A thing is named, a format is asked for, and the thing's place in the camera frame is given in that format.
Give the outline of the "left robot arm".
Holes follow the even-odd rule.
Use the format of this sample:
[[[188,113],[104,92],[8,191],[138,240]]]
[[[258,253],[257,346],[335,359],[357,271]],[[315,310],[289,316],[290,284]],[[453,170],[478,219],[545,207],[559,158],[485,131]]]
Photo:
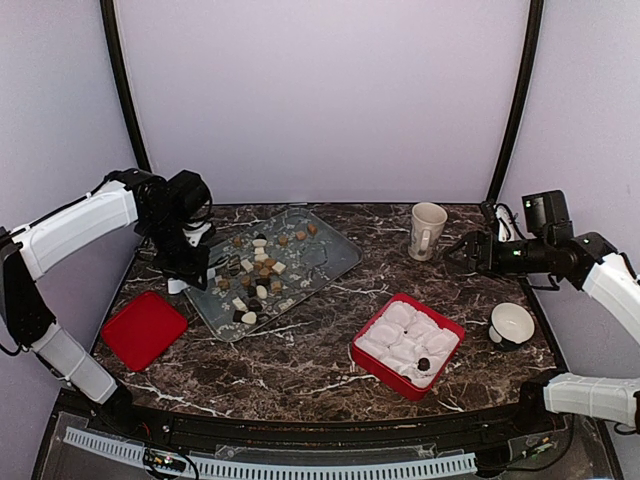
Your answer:
[[[120,436],[141,427],[140,412],[126,390],[56,319],[48,306],[54,294],[76,302],[77,280],[54,286],[63,262],[122,229],[152,242],[152,263],[167,279],[203,290],[209,250],[200,235],[211,229],[213,200],[201,176],[183,170],[170,179],[132,168],[113,171],[94,189],[43,217],[1,232],[1,318],[10,338],[53,368],[89,401]]]

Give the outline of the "dark chocolate piece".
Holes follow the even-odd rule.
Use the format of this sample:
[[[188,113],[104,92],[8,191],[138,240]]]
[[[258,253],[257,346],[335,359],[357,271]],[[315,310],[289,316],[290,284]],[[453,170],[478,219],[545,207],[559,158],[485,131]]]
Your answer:
[[[418,361],[418,369],[421,371],[427,371],[431,367],[430,360],[428,358],[421,358]]]

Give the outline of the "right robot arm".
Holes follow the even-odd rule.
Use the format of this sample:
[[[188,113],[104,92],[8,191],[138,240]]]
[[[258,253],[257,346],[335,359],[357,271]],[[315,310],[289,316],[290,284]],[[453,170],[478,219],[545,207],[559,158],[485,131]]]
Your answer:
[[[639,272],[626,253],[602,234],[575,232],[560,190],[525,195],[524,222],[517,223],[504,203],[481,205],[487,223],[443,252],[444,260],[469,272],[519,280],[544,275],[545,291],[562,300],[543,304],[566,313],[569,326],[585,327],[570,339],[559,321],[563,363],[525,381],[510,424],[521,434],[534,432],[553,414],[575,414],[612,422],[627,434],[639,432],[639,370],[624,358],[639,357]]]

